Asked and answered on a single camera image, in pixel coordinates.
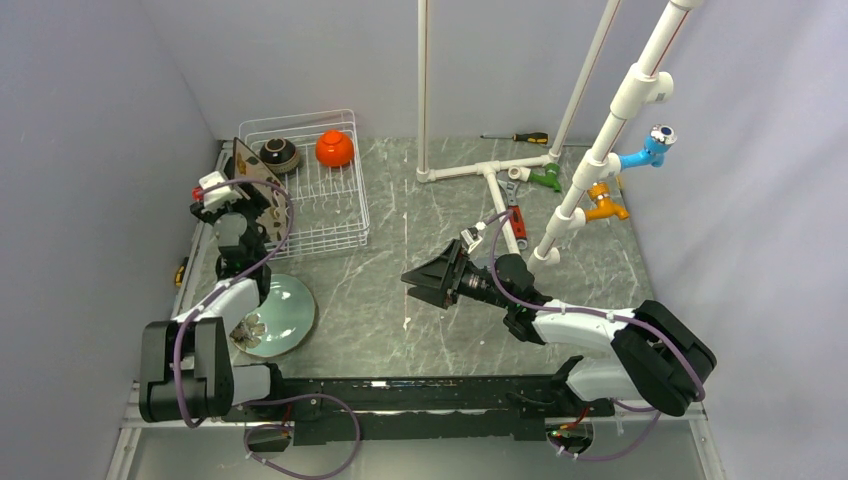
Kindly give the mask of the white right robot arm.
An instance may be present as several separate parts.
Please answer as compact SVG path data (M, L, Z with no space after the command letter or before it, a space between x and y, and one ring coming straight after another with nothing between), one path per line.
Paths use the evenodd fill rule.
M569 358L553 376L551 401L574 415L597 400L637 400L682 416L705 397L717 359L676 315L656 300L634 308L596 309L542 294L525 261L497 256L476 266L458 240L402 274L409 296L447 309L462 297L504 309L503 323L520 342L571 344L604 353Z

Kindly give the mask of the brown patterned bowl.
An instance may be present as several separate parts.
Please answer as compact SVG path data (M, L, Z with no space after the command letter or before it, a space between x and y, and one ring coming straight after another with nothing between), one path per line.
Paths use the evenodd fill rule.
M268 139L260 149L260 160L276 176L296 170L301 158L297 147L286 138Z

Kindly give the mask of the beige floral square plate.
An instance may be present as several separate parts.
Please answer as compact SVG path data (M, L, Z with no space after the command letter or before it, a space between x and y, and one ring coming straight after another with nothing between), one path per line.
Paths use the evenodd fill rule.
M232 161L228 165L228 175L235 179L262 180L280 186L282 182L276 174L242 140L233 140ZM267 231L271 242L282 240L288 226L286 212L287 200L276 190L264 184L242 184L240 188L253 187L267 202L257 222Z

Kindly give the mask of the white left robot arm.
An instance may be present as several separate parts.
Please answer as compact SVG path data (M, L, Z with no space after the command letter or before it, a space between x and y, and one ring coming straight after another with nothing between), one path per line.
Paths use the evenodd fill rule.
M261 419L285 411L288 394L271 382L269 368L250 367L239 379L228 350L230 332L270 292L269 235L259 222L268 206L261 196L217 207L207 200L192 204L191 213L218 238L218 281L190 310L143 330L138 408L144 421L183 420L195 428L206 418L227 415L241 392Z

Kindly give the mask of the teal square plate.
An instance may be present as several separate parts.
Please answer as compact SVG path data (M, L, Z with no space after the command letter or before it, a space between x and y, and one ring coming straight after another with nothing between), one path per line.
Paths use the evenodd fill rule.
M227 182L233 178L234 174L234 160L231 154L228 154L224 162L222 163L222 168L220 169L221 174L224 178L224 181ZM221 188L227 195L233 192L233 187L231 185L225 185Z

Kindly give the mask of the orange plastic bowl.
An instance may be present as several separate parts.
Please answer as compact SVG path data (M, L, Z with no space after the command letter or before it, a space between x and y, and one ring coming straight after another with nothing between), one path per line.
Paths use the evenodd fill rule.
M327 130L315 144L315 157L329 168L341 168L350 164L355 157L352 140L342 131Z

